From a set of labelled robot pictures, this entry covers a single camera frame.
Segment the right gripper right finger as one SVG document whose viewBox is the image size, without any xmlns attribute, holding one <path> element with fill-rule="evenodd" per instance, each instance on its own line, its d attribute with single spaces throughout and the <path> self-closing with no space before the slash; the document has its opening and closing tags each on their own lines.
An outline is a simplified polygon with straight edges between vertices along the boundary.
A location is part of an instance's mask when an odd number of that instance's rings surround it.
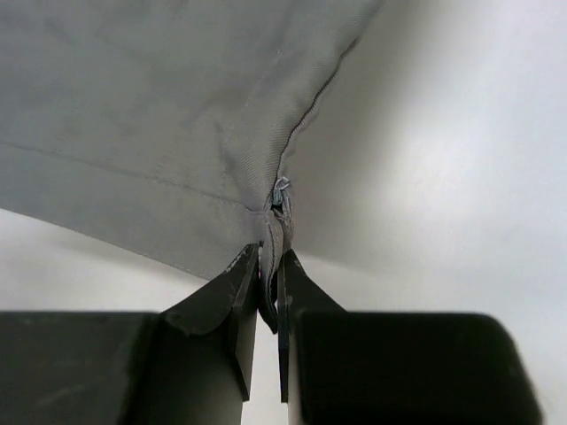
<svg viewBox="0 0 567 425">
<path fill-rule="evenodd" d="M 275 285 L 292 424 L 541 424 L 516 344 L 478 313 L 349 312 L 293 251 Z"/>
</svg>

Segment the grey pleated skirt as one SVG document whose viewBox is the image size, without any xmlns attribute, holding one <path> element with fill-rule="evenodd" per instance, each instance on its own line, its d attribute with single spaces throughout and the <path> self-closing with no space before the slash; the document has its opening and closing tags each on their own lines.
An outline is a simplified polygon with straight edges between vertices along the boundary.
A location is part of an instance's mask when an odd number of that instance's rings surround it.
<svg viewBox="0 0 567 425">
<path fill-rule="evenodd" d="M 293 237 L 298 133 L 378 1 L 4 1 L 1 206 L 206 279 Z"/>
</svg>

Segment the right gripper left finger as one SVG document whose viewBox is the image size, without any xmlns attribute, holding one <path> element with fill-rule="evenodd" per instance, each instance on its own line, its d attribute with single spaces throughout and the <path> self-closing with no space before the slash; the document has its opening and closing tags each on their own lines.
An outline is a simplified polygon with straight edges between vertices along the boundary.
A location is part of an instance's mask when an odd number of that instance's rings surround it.
<svg viewBox="0 0 567 425">
<path fill-rule="evenodd" d="M 259 288 L 250 244 L 162 313 L 4 312 L 4 424 L 238 424 Z"/>
</svg>

